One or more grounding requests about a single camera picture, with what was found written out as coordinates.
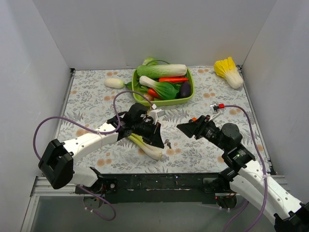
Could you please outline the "orange black padlock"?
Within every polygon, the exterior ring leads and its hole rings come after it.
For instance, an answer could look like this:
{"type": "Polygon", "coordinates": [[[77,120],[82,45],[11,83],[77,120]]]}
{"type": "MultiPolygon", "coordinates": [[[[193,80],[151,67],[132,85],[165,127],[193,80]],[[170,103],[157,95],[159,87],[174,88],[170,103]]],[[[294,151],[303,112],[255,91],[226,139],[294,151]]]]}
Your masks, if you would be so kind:
{"type": "Polygon", "coordinates": [[[191,123],[191,122],[195,122],[197,119],[194,117],[194,118],[192,118],[192,119],[190,119],[189,120],[189,122],[191,123]]]}

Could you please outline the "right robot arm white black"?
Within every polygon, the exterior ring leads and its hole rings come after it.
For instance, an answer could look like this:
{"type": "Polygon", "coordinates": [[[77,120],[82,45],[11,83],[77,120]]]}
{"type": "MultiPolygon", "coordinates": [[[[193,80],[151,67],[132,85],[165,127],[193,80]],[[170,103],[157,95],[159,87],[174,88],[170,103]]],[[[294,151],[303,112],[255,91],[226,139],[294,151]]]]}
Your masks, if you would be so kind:
{"type": "Polygon", "coordinates": [[[255,219],[265,216],[277,232],[307,232],[309,205],[291,195],[267,174],[262,164],[241,143],[237,125],[225,123],[217,127],[209,116],[201,116],[188,123],[177,125],[187,137],[205,138],[221,150],[228,168],[220,172],[219,188],[235,191],[260,212],[255,219]]]}

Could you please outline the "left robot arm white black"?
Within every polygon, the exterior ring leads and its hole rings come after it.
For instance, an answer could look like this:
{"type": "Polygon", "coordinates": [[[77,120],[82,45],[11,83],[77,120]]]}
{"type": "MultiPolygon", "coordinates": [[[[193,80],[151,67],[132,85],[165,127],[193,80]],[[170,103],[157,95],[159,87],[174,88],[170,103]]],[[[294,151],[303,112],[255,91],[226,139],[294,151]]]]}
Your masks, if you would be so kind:
{"type": "Polygon", "coordinates": [[[120,112],[89,133],[64,142],[58,139],[50,141],[38,167],[54,189],[76,184],[87,187],[92,193],[98,193],[103,187],[99,172],[92,167],[76,166],[76,163],[99,148],[131,134],[141,136],[143,142],[150,146],[163,148],[158,121],[162,115],[162,109],[153,107],[148,110],[146,106],[135,103],[128,111],[120,112]]]}

